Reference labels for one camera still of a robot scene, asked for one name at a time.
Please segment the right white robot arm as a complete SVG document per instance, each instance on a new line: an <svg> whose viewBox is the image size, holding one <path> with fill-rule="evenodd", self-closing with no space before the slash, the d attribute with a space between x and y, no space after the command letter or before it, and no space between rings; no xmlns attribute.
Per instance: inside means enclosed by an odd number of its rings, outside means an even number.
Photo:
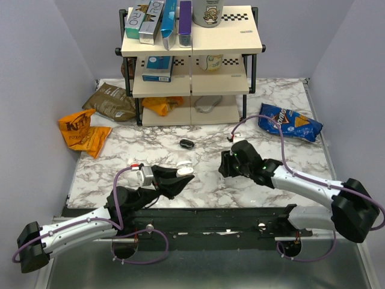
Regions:
<svg viewBox="0 0 385 289"><path fill-rule="evenodd" d="M324 229L362 243L380 214L379 205L358 180L339 182L295 172L281 161L263 159L246 140L221 153L218 171L225 178L244 176L257 185L290 191L318 203L316 207L296 205L279 218L277 230L285 236L297 229Z"/></svg>

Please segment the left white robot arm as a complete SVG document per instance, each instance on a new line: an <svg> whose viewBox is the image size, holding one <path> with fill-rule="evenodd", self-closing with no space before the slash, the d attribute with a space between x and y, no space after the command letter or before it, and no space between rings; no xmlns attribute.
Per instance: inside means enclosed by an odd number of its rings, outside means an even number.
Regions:
<svg viewBox="0 0 385 289"><path fill-rule="evenodd" d="M181 161L174 169L133 164L119 174L127 171L136 172L140 182L137 189L119 186L115 178L104 206L60 223L27 224L16 240L12 262L20 264L22 273L30 273L48 265L51 258L89 241L136 237L140 230L134 224L135 212L150 208L161 196L174 199L194 178L190 161Z"/></svg>

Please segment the black earbud charging case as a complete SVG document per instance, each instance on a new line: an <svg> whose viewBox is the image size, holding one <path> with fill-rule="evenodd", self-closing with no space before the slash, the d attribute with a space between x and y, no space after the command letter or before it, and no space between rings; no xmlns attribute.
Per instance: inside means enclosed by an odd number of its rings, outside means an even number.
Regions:
<svg viewBox="0 0 385 289"><path fill-rule="evenodd" d="M179 142L180 146L185 149L192 149L194 148L195 144L193 141L187 140L187 139L182 139Z"/></svg>

